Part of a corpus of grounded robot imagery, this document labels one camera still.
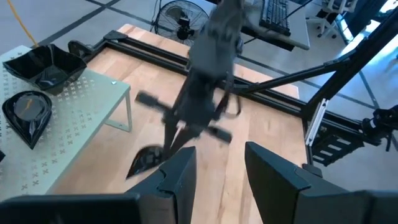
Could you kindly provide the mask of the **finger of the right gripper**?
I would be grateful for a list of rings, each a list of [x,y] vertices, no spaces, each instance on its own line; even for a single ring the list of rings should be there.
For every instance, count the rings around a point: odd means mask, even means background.
[[[170,157],[171,145],[173,143],[175,134],[177,132],[177,123],[178,121],[171,116],[164,116],[163,120],[165,126],[165,137],[164,137],[164,146],[163,146],[163,159],[168,159]]]
[[[177,137],[175,138],[174,142],[170,147],[169,155],[174,155],[185,143],[189,142],[189,140],[193,138],[199,137],[200,132],[193,127],[186,126],[179,131]]]

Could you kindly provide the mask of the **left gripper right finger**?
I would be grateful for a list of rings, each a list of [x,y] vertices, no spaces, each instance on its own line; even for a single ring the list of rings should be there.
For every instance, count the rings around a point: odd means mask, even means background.
[[[244,160],[263,224],[398,224],[398,191],[346,190],[252,141]]]

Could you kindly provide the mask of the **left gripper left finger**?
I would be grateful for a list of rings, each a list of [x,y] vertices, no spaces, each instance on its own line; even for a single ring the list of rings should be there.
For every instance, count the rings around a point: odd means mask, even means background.
[[[124,193],[4,200],[0,224],[190,224],[196,181],[196,149],[185,147]]]

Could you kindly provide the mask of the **black teardrop plate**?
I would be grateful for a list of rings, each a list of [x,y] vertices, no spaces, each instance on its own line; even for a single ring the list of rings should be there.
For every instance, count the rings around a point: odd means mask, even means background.
[[[2,104],[2,112],[12,130],[33,150],[50,121],[52,100],[39,91],[22,91]]]
[[[158,166],[163,162],[162,157],[162,146],[154,144],[143,147],[137,152],[135,158],[133,159],[126,175],[126,179]]]

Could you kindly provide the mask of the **black wavy square plate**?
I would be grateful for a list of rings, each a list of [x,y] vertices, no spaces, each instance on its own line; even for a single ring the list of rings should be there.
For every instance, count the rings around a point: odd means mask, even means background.
[[[77,81],[86,63],[54,44],[40,46],[3,63],[7,72],[52,95]]]

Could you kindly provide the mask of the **black floor fan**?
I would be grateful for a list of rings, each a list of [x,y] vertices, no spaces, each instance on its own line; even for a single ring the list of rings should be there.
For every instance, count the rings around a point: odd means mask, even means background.
[[[173,0],[160,7],[152,30],[162,37],[192,46],[209,15],[187,0]]]

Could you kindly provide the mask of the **green perforated metal shelf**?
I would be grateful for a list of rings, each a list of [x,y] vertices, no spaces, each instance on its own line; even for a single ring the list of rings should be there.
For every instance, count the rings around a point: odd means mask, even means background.
[[[3,62],[28,51],[28,47],[20,45],[0,55],[0,151],[5,154],[0,162],[0,201],[53,192],[102,125],[126,132],[132,127],[131,123],[121,124],[109,118],[127,98],[130,86],[87,68],[61,94],[50,97],[51,119],[36,146],[30,149],[9,126],[1,109],[6,99],[33,89],[3,66]]]

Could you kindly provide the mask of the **black keyboard tray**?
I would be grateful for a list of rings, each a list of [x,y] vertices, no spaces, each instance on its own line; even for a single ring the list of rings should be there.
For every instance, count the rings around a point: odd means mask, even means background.
[[[246,13],[247,20],[245,26],[242,27],[241,32],[250,37],[255,37],[257,40],[262,40],[288,51],[292,51],[295,47],[302,50],[309,50],[310,40],[305,19],[305,6],[291,0],[287,0],[289,5],[288,13],[291,13],[298,8],[299,10],[287,18],[290,23],[291,35],[286,36],[259,25],[262,5],[265,1],[268,0],[247,0],[245,2],[245,6],[248,8]]]

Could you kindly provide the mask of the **black keyboard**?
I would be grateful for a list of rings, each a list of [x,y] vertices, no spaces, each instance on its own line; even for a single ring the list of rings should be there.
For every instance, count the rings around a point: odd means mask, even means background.
[[[290,22],[287,19],[288,13],[288,0],[264,0],[259,25],[290,37]]]

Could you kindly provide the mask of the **white office chair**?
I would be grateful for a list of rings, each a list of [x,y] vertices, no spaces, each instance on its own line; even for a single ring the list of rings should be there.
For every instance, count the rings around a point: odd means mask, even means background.
[[[358,0],[322,0],[321,10],[316,16],[306,17],[306,23],[317,25],[318,38],[331,33],[331,38],[335,39],[338,34],[335,19],[340,14],[354,12],[357,3]]]

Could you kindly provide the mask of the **silver frame bracket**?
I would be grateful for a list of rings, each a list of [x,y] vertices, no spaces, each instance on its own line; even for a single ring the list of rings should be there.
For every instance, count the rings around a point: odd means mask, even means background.
[[[305,135],[305,145],[306,146],[312,146],[312,144],[315,140],[315,137],[317,135],[317,132],[319,130],[319,127],[321,125],[322,119],[324,117],[328,102],[329,102],[329,100],[324,98],[318,104],[318,106],[312,116],[312,120],[307,129],[306,135]]]

